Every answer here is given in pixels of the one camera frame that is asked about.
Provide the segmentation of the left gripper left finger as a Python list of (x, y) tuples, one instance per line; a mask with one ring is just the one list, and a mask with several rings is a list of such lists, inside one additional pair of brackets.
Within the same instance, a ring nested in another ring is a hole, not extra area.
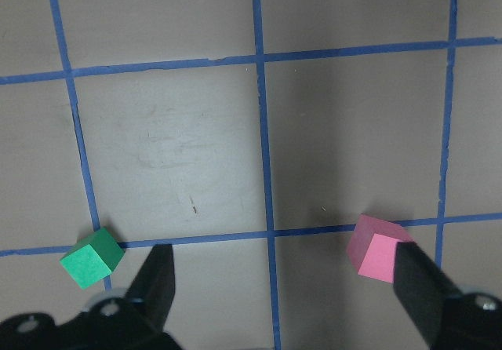
[(156, 329), (164, 330), (175, 297), (173, 246), (157, 244), (142, 264), (124, 298)]

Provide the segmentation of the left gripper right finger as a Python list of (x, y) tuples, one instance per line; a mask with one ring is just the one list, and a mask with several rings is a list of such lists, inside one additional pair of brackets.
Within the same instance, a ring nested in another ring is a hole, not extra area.
[(446, 302), (461, 290), (414, 242), (396, 246), (393, 290), (425, 343), (436, 345)]

